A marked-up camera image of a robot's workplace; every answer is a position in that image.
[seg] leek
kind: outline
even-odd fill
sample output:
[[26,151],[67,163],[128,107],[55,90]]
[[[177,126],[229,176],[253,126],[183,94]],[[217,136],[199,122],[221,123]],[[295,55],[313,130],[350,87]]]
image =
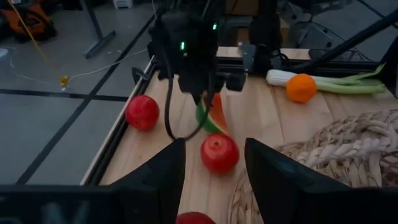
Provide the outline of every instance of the leek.
[[[385,86],[379,80],[370,80],[364,78],[377,75],[385,64],[378,66],[374,72],[360,73],[344,78],[327,78],[312,75],[311,77],[317,84],[317,89],[342,94],[372,94],[382,93],[386,90]],[[267,82],[274,86],[286,86],[286,83],[295,76],[295,73],[282,70],[269,70]]]

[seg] green led light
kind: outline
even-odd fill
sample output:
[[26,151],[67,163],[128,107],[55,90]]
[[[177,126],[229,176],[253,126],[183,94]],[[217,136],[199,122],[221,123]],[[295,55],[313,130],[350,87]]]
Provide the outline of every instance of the green led light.
[[184,50],[185,49],[185,42],[181,42],[180,44],[180,50]]

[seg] wicker basket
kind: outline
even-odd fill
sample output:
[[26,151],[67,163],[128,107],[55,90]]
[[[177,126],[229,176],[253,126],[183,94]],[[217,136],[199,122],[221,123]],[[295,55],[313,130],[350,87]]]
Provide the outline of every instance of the wicker basket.
[[[397,131],[398,110],[364,113],[275,150],[351,187],[398,185]],[[234,188],[228,223],[263,223],[246,169]]]

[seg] wooden table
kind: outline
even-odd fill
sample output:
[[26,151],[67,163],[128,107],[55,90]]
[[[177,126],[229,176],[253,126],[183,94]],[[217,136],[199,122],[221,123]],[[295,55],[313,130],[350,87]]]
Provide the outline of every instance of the wooden table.
[[[308,50],[284,49],[282,52],[289,58],[309,59]],[[239,57],[236,47],[220,47],[218,55]],[[190,95],[180,92],[176,80],[174,87],[170,123],[175,134],[185,136],[197,126],[195,104]],[[107,185],[118,180],[171,143],[163,120],[167,88],[167,82],[159,81],[154,75],[145,94],[158,102],[159,122],[153,131],[148,133],[127,128],[101,184]],[[297,104],[286,98],[283,88],[269,86],[264,78],[259,77],[249,77],[242,92],[228,91],[224,88],[221,98],[229,131],[240,148],[241,158],[231,175],[211,175],[200,159],[200,146],[206,138],[206,133],[199,132],[187,142],[186,176],[180,202],[180,213],[203,212],[218,224],[226,223],[229,198],[236,179],[244,168],[243,146],[247,137],[256,138],[272,147],[306,140],[334,119],[398,108],[398,101],[388,91],[378,95],[358,96],[318,92],[307,104]]]

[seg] toy watermelon slice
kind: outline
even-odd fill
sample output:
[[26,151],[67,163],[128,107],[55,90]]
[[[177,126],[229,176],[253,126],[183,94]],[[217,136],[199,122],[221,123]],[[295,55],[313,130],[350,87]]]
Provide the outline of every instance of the toy watermelon slice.
[[[207,94],[203,94],[200,102],[197,106],[197,121],[200,121],[205,117],[205,112],[207,108]],[[221,104],[221,96],[216,93],[213,97],[212,107],[210,108],[209,115],[206,119],[203,129],[210,134],[214,133],[224,133],[228,134],[228,129],[226,125],[226,120],[223,112],[223,105]]]

